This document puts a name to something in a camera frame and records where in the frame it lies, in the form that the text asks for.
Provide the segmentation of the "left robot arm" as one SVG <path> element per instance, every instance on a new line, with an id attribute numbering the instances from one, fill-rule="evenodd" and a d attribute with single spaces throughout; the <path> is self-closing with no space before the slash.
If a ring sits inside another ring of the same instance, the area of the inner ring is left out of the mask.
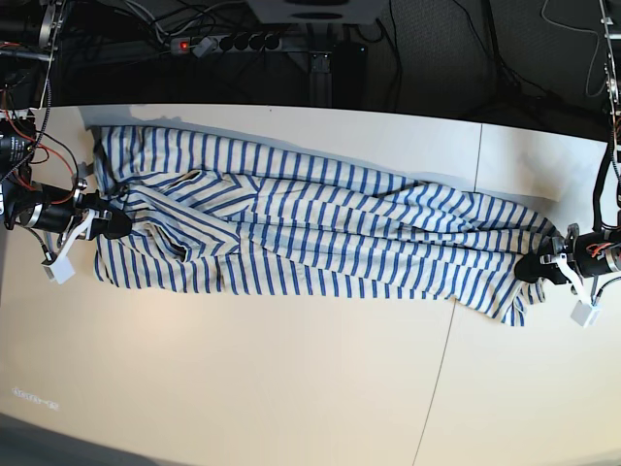
<path id="1" fill-rule="evenodd" d="M 599 285 L 598 278 L 620 272 L 620 224 L 608 224 L 602 213 L 602 195 L 609 172 L 615 179 L 615 202 L 620 202 L 620 3 L 601 1 L 601 27 L 595 31 L 605 47 L 605 94 L 609 113 L 606 149 L 592 191 L 593 226 L 581 234 L 577 224 L 568 227 L 563 238 L 553 237 L 526 254 L 514 269 L 518 280 L 537 283 L 547 279 L 569 283 L 578 302 L 588 311 L 596 309 L 606 287 L 618 277 Z"/>

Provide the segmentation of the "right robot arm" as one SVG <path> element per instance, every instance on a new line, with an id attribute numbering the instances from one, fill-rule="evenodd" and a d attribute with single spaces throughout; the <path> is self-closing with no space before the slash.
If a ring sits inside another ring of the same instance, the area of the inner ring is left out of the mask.
<path id="1" fill-rule="evenodd" d="M 120 239 L 132 229 L 122 210 L 88 191 L 75 155 L 47 131 L 50 73 L 67 10 L 65 1 L 1 4 L 1 224 L 21 227 L 37 240 L 55 234 L 62 249 L 77 239 Z M 58 158 L 69 172 L 69 187 L 34 180 L 37 153 Z"/>

